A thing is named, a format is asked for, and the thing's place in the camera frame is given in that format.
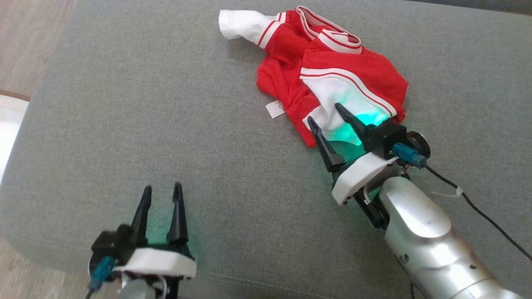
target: red and white striped trim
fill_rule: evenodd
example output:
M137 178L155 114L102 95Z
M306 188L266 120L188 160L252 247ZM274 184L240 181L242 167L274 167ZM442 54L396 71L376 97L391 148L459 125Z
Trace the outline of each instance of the red and white striped trim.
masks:
M286 12L280 12L277 14L277 22L284 24L286 22Z
M343 69L331 68L331 69L307 69L301 68L300 79L301 80L316 80L320 78L338 78L347 83L349 83L353 89L359 90L364 98L374 104L375 106L381 108L383 111L388 113L390 117L397 115L395 108L390 105L383 98L372 93L362 82L362 80L352 72Z
M264 30L264 32L262 33L262 36L259 39L257 45L263 49L266 48L266 45L270 41L270 38L273 36L275 30L277 30L280 25L281 23L278 21L271 21L271 23L266 27L266 30Z
M338 26L337 24L334 24L333 22L317 15L316 13L314 13L313 11L309 10L308 8L306 8L305 6L298 6L296 7L295 11L300 15L300 19L301 19L301 24L303 25L303 29L305 30L305 33L307 34L307 36L310 38L310 39L315 39L316 37L318 37L318 33L313 31L312 29L310 29L310 26L309 24L313 25L313 26L328 26L328 27L331 27L333 30L337 31L337 32L344 32L344 33L347 33L347 36L348 36L348 40L352 43L360 43L360 39L356 36L356 35L353 35L349 32L347 32L347 30L343 29L342 27Z
M345 32L323 30L318 38L323 44L335 52L350 54L362 53L362 44L360 43L360 40L358 43L350 42L349 37Z

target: silver robotic arm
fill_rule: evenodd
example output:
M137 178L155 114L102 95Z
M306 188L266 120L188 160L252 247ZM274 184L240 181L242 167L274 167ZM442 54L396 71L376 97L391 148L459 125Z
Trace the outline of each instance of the silver robotic arm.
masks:
M430 157L425 139L407 133L392 120L379 127L366 126L340 104L336 109L353 127L366 153L344 161L323 138L317 123L308 119L332 173L332 195L340 205L354 199L375 228L386 230L385 241L413 285L426 298L521 298L505 289L445 212L410 182L404 167L421 167ZM369 194L375 190L379 193L371 199Z

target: red and white garment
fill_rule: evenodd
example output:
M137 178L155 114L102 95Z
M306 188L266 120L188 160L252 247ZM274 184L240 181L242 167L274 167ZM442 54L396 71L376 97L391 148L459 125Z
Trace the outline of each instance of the red and white garment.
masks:
M257 86L282 103L307 146L315 145L308 116L328 140L359 142L335 103L366 124L403 121L408 82L392 63L306 7L276 16L222 10L219 25L224 37L244 37L268 52L257 69Z

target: white cable tie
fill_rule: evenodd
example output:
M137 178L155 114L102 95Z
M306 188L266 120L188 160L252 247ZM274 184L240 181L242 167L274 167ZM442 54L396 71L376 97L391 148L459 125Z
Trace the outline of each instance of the white cable tie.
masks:
M464 190L462 190L462 188L458 187L456 188L456 193L453 194L453 195L450 195L450 194L443 194L443 193L439 193L439 192L432 192L433 194L436 194L436 195L441 195L441 196L445 196L445 197L450 197L450 198L458 198L460 196L462 196L462 193L464 193Z

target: brown trim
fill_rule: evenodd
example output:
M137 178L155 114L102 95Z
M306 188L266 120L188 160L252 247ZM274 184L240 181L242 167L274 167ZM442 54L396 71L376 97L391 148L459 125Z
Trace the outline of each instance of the brown trim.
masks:
M21 94L14 93L14 92L8 92L7 90L3 90L3 89L0 89L0 95L18 98L26 102L29 102L31 99L29 96L21 95Z

